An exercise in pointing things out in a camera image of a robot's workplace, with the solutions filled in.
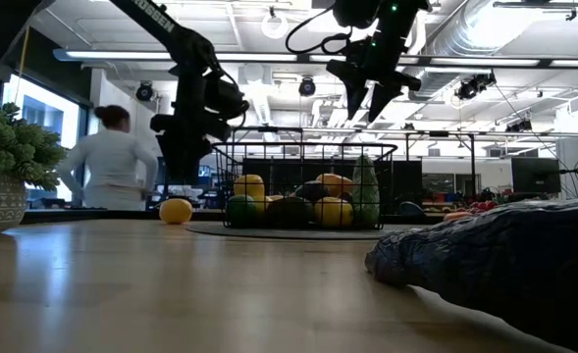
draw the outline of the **computer screen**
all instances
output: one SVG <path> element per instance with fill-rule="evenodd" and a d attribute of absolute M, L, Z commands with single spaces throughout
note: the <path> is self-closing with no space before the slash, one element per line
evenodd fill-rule
<path fill-rule="evenodd" d="M 561 192 L 559 162 L 550 158 L 512 158 L 515 192 Z"/>
<path fill-rule="evenodd" d="M 422 189 L 422 162 L 394 161 L 394 196 L 420 194 Z"/>

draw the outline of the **security camera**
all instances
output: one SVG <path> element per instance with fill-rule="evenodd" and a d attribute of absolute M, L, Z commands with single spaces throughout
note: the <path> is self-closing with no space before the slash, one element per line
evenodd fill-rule
<path fill-rule="evenodd" d="M 315 86 L 315 82 L 312 80 L 312 77 L 304 77 L 301 80 L 301 84 L 299 85 L 299 95 L 303 97 L 310 97 L 311 95 L 315 94 L 317 90 L 317 86 Z"/>
<path fill-rule="evenodd" d="M 140 102 L 151 102 L 152 100 L 154 100 L 156 95 L 152 85 L 153 83 L 150 81 L 141 82 L 140 87 L 135 92 L 135 97 Z"/>

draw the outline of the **green fruit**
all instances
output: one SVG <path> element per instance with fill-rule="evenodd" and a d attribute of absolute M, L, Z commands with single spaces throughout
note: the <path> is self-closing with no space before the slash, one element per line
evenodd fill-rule
<path fill-rule="evenodd" d="M 273 227 L 306 227 L 314 218 L 312 203 L 296 196 L 273 201 L 266 213 L 267 223 Z"/>
<path fill-rule="evenodd" d="M 366 155 L 356 160 L 354 188 L 351 198 L 354 207 L 354 223 L 359 227 L 374 227 L 380 217 L 380 192 L 374 163 Z"/>
<path fill-rule="evenodd" d="M 235 195 L 228 200 L 226 219 L 232 227 L 251 227 L 256 222 L 257 211 L 249 195 Z"/>

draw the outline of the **black wire basket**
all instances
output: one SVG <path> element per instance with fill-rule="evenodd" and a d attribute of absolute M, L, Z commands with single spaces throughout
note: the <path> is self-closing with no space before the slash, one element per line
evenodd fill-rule
<path fill-rule="evenodd" d="M 213 145 L 226 227 L 381 229 L 392 204 L 386 143 Z"/>

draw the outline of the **wooden table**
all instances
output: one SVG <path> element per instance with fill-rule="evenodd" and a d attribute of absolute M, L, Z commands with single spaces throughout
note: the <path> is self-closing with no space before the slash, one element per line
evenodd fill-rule
<path fill-rule="evenodd" d="M 0 352 L 565 352 L 419 288 L 373 281 L 373 241 L 84 221 L 0 235 Z"/>

